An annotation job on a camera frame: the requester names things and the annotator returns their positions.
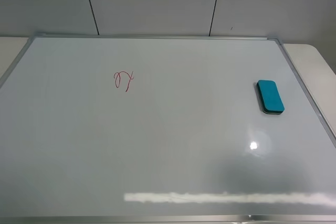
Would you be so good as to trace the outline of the red marker scribble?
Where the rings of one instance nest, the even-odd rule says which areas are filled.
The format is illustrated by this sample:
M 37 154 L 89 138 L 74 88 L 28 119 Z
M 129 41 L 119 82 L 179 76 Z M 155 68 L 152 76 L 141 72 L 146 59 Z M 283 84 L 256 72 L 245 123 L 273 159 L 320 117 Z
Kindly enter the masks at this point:
M 129 91 L 130 83 L 134 79 L 134 72 L 119 71 L 115 72 L 113 75 L 114 85 L 118 89 L 121 87 L 122 83 L 125 84 L 125 92 Z

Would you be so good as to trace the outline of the teal whiteboard eraser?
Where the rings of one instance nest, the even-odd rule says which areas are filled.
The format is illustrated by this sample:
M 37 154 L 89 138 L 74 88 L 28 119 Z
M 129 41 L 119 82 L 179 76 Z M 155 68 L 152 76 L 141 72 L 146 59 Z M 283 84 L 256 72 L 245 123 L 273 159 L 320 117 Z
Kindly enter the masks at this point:
M 284 112 L 285 107 L 274 81 L 258 80 L 256 87 L 262 109 L 266 114 L 280 115 Z

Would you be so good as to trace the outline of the white whiteboard with aluminium frame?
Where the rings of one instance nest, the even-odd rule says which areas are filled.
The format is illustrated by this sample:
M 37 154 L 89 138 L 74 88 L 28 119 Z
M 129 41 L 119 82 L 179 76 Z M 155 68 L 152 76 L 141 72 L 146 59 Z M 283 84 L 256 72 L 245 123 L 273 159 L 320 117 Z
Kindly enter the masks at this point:
M 1 77 L 1 223 L 223 222 L 335 223 L 335 131 L 278 39 L 28 39 Z

